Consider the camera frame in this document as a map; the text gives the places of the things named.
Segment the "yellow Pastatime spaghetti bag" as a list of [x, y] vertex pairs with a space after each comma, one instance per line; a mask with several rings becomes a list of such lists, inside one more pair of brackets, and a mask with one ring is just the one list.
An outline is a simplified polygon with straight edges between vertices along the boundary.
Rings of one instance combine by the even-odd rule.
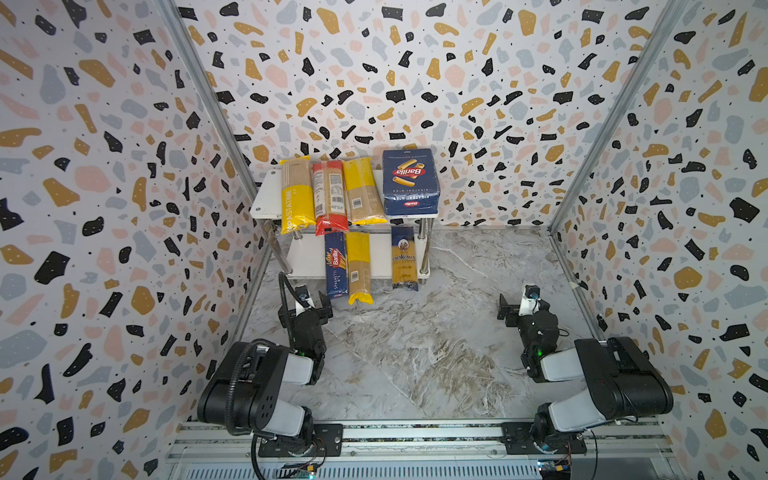
[[281, 233], [316, 224], [312, 167], [308, 156], [281, 162]]

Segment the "red spaghetti bag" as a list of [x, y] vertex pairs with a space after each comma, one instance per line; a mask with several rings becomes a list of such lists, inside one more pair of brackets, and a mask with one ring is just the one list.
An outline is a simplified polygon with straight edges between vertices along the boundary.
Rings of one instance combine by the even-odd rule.
[[342, 162], [321, 161], [312, 165], [316, 235], [348, 230]]

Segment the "yellow-top spaghetti bag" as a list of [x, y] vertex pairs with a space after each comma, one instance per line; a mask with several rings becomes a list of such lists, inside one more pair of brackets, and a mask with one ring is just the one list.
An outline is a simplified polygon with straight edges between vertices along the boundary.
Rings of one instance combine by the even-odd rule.
[[342, 162], [347, 195], [347, 216], [354, 225], [384, 224], [387, 218], [376, 186], [371, 159]]

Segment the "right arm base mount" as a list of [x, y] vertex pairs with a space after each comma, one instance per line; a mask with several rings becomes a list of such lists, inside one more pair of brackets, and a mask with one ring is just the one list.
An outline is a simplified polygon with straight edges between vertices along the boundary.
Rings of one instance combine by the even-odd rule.
[[504, 422], [501, 443], [508, 455], [585, 454], [586, 444], [580, 433], [559, 432], [547, 423]]

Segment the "blue Barilla spaghetti box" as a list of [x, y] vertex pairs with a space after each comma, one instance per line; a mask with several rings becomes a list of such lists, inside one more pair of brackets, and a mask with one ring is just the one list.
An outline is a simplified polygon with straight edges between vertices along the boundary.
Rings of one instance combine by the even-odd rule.
[[343, 232], [329, 233], [324, 236], [326, 294], [335, 299], [346, 296], [349, 292], [346, 236]]

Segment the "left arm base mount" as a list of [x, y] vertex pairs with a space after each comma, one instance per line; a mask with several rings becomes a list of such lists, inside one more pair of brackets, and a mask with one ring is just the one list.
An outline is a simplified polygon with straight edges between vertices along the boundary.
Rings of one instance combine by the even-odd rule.
[[267, 439], [258, 447], [260, 458], [304, 458], [322, 459], [339, 457], [344, 439], [341, 423], [320, 423], [303, 427], [297, 436], [277, 435]]

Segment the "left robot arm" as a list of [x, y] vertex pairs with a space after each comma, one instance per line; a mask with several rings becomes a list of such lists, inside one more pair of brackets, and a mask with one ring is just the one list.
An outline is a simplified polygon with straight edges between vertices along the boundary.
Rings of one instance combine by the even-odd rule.
[[331, 301], [321, 293], [318, 304], [307, 298], [293, 309], [283, 305], [278, 316], [289, 344], [234, 343], [203, 390], [199, 421], [222, 426], [233, 436], [312, 440], [311, 410], [282, 400], [280, 392], [285, 385], [314, 385], [320, 379], [327, 351], [322, 326], [333, 317]]

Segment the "blue Barilla pasta box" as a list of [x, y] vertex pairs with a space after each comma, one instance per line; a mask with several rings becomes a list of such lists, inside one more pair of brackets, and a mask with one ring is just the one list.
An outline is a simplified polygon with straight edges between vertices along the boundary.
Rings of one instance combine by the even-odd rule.
[[388, 216], [438, 214], [441, 188], [430, 149], [385, 150], [382, 175], [383, 204]]

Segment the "blue-top clear spaghetti bag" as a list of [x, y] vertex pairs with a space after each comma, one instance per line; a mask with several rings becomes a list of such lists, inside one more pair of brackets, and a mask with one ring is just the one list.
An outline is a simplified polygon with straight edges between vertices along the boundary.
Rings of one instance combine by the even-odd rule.
[[418, 290], [418, 269], [414, 229], [393, 226], [391, 229], [392, 287]]

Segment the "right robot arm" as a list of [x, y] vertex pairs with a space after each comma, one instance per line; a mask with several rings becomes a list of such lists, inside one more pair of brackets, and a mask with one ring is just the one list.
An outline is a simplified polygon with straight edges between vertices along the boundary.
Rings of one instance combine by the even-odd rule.
[[528, 427], [507, 425], [507, 444], [530, 443], [545, 454], [583, 453], [580, 435], [587, 430], [673, 409], [671, 387], [632, 339], [576, 339], [571, 348], [560, 350], [558, 317], [538, 286], [526, 285], [518, 304], [500, 296], [497, 318], [518, 330], [521, 363], [534, 382], [585, 382], [571, 397], [540, 405]]

